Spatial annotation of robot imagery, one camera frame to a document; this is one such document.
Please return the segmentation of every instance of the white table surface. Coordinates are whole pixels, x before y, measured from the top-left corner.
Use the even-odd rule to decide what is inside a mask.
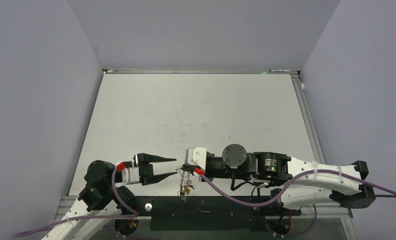
[[[85,187],[83,177],[95,160],[130,161],[137,153],[177,159],[155,164],[158,174],[181,166],[187,148],[205,147],[220,156],[233,143],[249,153],[314,161],[289,74],[105,74],[69,195]],[[176,196],[179,180],[176,174],[157,184],[128,187],[137,196]],[[219,195],[192,180],[192,196]],[[230,195],[251,193],[247,184],[230,191],[230,182],[214,180]]]

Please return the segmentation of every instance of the bolt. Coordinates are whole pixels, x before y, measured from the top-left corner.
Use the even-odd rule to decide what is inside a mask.
[[[146,210],[147,212],[151,211],[151,209],[153,209],[153,205],[152,205],[151,203],[145,204],[145,210]]]

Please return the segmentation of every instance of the red connector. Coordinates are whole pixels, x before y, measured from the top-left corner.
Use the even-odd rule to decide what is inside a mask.
[[[119,173],[120,173],[121,171],[123,171],[123,169],[126,168],[124,162],[117,163],[117,164],[115,165],[115,167],[117,168],[117,172],[119,172]]]
[[[205,175],[206,174],[206,172],[204,170],[202,170],[201,168],[195,168],[194,172],[197,173],[198,175],[200,175],[200,174]]]

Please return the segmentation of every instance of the wire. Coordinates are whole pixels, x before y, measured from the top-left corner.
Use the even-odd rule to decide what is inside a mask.
[[[75,220],[81,220],[81,219],[126,219],[126,218],[134,218],[139,215],[139,213],[132,208],[130,208],[120,197],[117,188],[116,188],[116,172],[117,168],[115,168],[112,171],[111,175],[111,185],[112,185],[112,191],[114,192],[115,198],[120,202],[120,204],[125,207],[127,210],[129,210],[131,213],[134,215],[101,215],[101,216],[74,216],[74,217],[69,217],[60,221],[56,221],[53,223],[50,223],[48,225],[42,226],[40,228],[36,228],[33,230],[28,230],[28,231],[22,231],[18,232],[15,234],[16,237],[25,237],[37,232],[42,232],[42,231],[47,231],[50,230],[49,228],[54,227],[59,224],[66,223],[67,221],[75,221]]]
[[[214,185],[214,183],[212,183],[204,174],[200,174],[201,178],[204,179],[204,181],[206,181],[216,192],[218,192],[219,194],[221,194],[223,197],[227,198],[228,200],[237,203],[239,205],[243,205],[243,206],[247,206],[247,207],[264,207],[264,206],[268,206],[271,205],[272,203],[274,203],[276,200],[278,200],[282,194],[284,194],[284,192],[295,182],[295,180],[297,180],[298,178],[307,175],[307,174],[312,174],[314,173],[314,170],[308,170],[308,171],[303,171],[297,175],[295,175],[291,180],[289,180],[285,186],[280,190],[280,192],[274,196],[272,199],[265,201],[265,202],[261,202],[261,203],[250,203],[250,202],[245,202],[245,201],[241,201],[238,200],[232,196],[229,196],[227,193],[225,193],[224,191],[222,191],[220,188],[218,188],[216,185]],[[335,175],[339,175],[340,172],[338,171],[334,171],[334,170],[327,170],[327,169],[318,169],[317,170],[318,173],[329,173],[329,174],[335,174]],[[345,174],[345,173],[341,173],[341,176],[347,179],[351,179],[369,186],[372,186],[374,188],[380,189],[382,191],[388,192],[390,194],[395,195],[394,198],[396,198],[396,191],[390,190],[388,188],[385,188],[383,186],[379,186],[377,184],[371,183],[369,181],[365,181],[365,180],[361,180],[357,177]]]
[[[292,211],[289,211],[289,219],[287,223],[290,223],[292,225],[291,219],[292,219]]]
[[[136,215],[74,216],[74,217],[69,217],[69,218],[66,218],[63,220],[59,220],[59,221],[50,223],[50,224],[42,226],[40,228],[18,232],[15,234],[15,236],[17,238],[19,238],[19,237],[25,237],[25,236],[28,236],[31,234],[35,234],[37,232],[47,231],[56,225],[67,223],[68,221],[76,221],[76,220],[82,220],[82,219],[126,219],[126,218],[132,218],[132,217],[134,218],[134,217],[136,217]]]
[[[300,232],[297,232],[297,233],[287,234],[287,235],[284,235],[283,237],[284,237],[284,238],[290,238],[290,237],[296,237],[296,236],[299,236],[299,235],[303,235],[303,234],[308,233],[308,232],[316,225],[316,222],[317,222],[317,209],[316,209],[316,205],[313,204],[313,208],[314,208],[314,218],[313,218],[313,221],[311,222],[310,226],[308,226],[306,230],[300,231]]]
[[[129,207],[120,197],[119,192],[117,191],[116,188],[116,173],[117,173],[117,167],[114,168],[114,170],[112,171],[112,175],[111,175],[111,185],[112,185],[112,191],[114,192],[115,198],[118,200],[118,202],[125,208],[127,209],[129,212],[131,212],[132,214],[138,216],[139,213],[135,210],[133,210],[131,207]]]
[[[242,186],[245,185],[245,184],[250,184],[250,185],[254,186],[251,182],[249,182],[249,181],[244,181],[244,182],[239,183],[239,184],[236,185],[236,186],[233,186],[233,190],[232,190],[232,191],[235,191],[235,190],[239,189],[240,187],[242,187]]]
[[[252,189],[252,191],[251,191],[251,201],[253,200],[253,194],[254,194],[254,191],[256,190],[257,187],[258,187],[258,186],[255,186],[255,187]]]

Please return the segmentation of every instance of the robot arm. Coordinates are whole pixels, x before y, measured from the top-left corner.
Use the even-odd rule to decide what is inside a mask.
[[[154,175],[153,165],[150,164],[176,161],[174,158],[141,153],[135,155],[133,160],[133,162],[120,162],[115,165],[101,160],[92,162],[84,177],[86,187],[80,192],[62,219],[67,222],[55,226],[43,240],[71,240],[73,238],[87,240],[111,220],[110,218],[99,218],[99,216],[120,214],[132,216],[131,212],[121,207],[121,203],[113,192],[113,172],[115,173],[115,183],[123,185],[155,184],[177,173]],[[117,192],[123,203],[130,208],[135,208],[135,195],[127,187],[121,186]],[[68,220],[78,216],[81,216],[82,219]]]
[[[281,196],[281,206],[289,210],[330,202],[340,203],[345,208],[360,209],[367,208],[375,200],[371,186],[341,176],[346,174],[364,180],[369,174],[364,161],[348,166],[327,165],[274,152],[248,153],[243,146],[231,144],[224,149],[221,157],[216,157],[203,147],[189,148],[182,169],[196,176],[199,176],[196,169],[200,169],[209,179],[232,179],[232,191],[236,189],[236,179],[251,182],[259,188],[269,188],[282,186],[294,176],[313,170],[314,173],[303,175],[293,182],[301,187],[289,188]]]

